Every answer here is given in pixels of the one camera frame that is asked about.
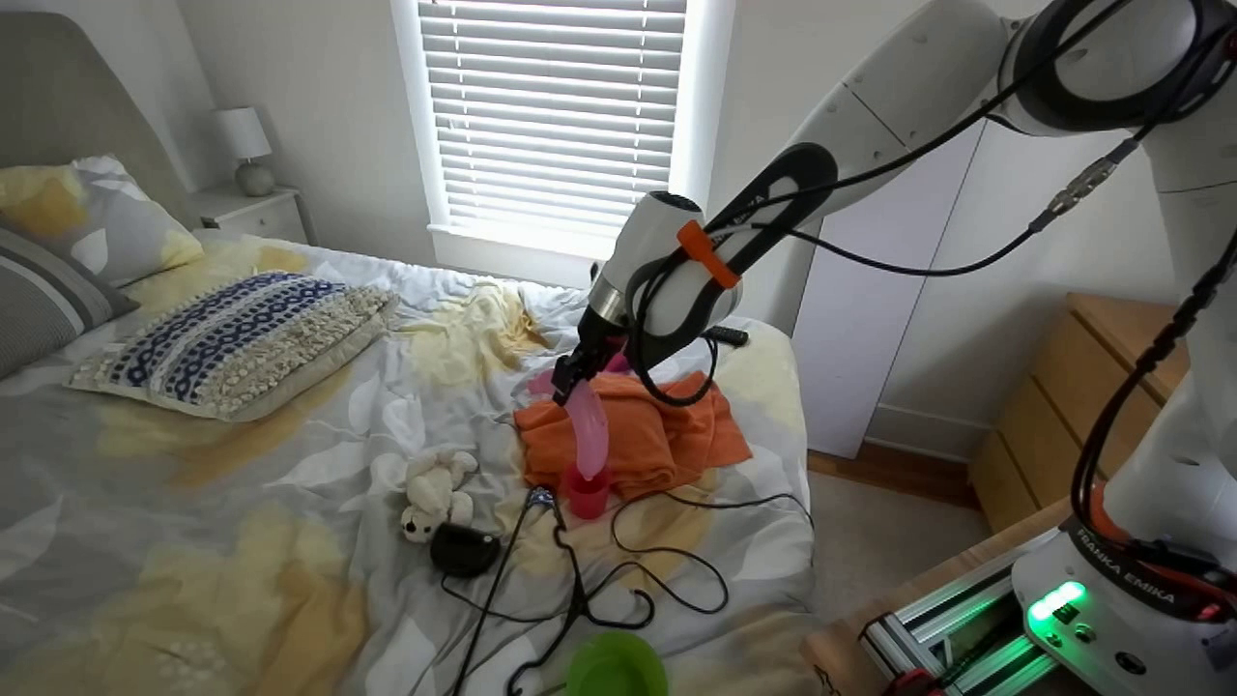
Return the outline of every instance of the orange cloth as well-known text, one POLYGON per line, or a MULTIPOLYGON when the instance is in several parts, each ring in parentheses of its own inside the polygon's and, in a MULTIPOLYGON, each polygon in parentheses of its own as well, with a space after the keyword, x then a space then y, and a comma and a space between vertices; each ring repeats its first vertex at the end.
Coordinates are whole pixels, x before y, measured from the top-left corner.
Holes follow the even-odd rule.
MULTIPOLYGON (((705 375, 692 373, 663 392, 683 400, 696 394, 701 383, 705 375)), ((591 388, 603 400, 610 427, 606 477, 620 499, 672 492, 701 478, 705 468, 749 460, 730 401, 714 388, 692 407, 665 407, 640 378, 610 373, 594 375, 591 388)), ((522 407, 516 415, 516 434, 525 454, 525 483, 557 489, 576 464, 571 423, 557 401, 522 407)))

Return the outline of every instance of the wooden dresser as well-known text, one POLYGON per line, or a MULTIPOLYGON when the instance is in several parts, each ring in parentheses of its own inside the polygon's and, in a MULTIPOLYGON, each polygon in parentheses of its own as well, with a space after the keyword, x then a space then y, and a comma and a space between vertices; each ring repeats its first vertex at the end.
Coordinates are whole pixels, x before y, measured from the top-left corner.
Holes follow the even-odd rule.
MULTIPOLYGON (((1168 322, 1168 307, 1094 293, 1076 293, 1069 300, 1034 375, 1013 392, 1002 423, 972 464, 972 489, 995 530, 1069 499, 1092 423, 1168 322)), ((1106 477, 1128 460, 1182 375, 1188 352, 1177 347, 1177 356, 1128 394, 1103 454, 1106 477)))

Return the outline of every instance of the wrinkled bedsheet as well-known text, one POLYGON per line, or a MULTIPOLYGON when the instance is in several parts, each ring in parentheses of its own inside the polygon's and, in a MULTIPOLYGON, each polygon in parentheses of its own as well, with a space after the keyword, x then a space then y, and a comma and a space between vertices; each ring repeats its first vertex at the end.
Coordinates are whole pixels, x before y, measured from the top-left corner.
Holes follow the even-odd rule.
MULTIPOLYGON (((0 383, 0 691, 446 691, 476 610, 442 592, 424 547, 399 538, 411 454, 476 449, 464 483, 480 530, 508 538, 525 504, 509 415, 530 373, 571 342, 582 291, 500 281, 344 250, 217 236, 194 266, 133 288, 138 312, 0 383), (194 423, 65 392, 69 366, 204 291, 250 271, 354 277, 399 293, 387 334, 344 373, 250 427, 194 423)), ((683 499, 802 504, 696 512, 650 499, 622 513, 636 549, 676 547, 726 575, 726 610, 696 615, 643 571, 591 599, 665 654, 672 691, 811 691, 803 415, 789 342, 757 322, 725 352, 721 388, 754 449, 683 499)), ((663 375, 705 366, 683 347, 663 375)), ((632 562, 606 521, 566 543, 585 584, 632 562)), ((721 584, 692 562, 643 565, 692 605, 721 584)), ((458 584, 484 605, 490 575, 458 584)), ((567 562, 534 512, 489 617, 469 691, 504 691, 562 625, 567 562)), ((576 621, 525 691, 557 691, 601 625, 576 621)))

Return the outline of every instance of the wooden floor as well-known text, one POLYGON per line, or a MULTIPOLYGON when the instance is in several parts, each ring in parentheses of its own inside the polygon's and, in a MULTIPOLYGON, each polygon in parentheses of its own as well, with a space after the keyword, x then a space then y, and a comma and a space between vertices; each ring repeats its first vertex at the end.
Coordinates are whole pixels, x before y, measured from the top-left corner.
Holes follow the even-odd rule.
POLYGON ((861 445, 855 460, 810 454, 810 468, 834 478, 855 478, 887 492, 977 507, 966 464, 931 460, 900 449, 861 445))

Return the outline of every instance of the nightstand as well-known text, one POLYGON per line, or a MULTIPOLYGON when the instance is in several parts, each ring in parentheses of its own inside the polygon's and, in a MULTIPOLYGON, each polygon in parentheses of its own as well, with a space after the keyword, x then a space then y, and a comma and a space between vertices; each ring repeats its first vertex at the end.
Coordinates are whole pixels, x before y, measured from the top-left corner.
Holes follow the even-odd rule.
POLYGON ((293 191, 274 191, 272 196, 245 196, 235 191, 198 191, 191 196, 200 228, 240 228, 268 240, 308 244, 308 228, 293 191))

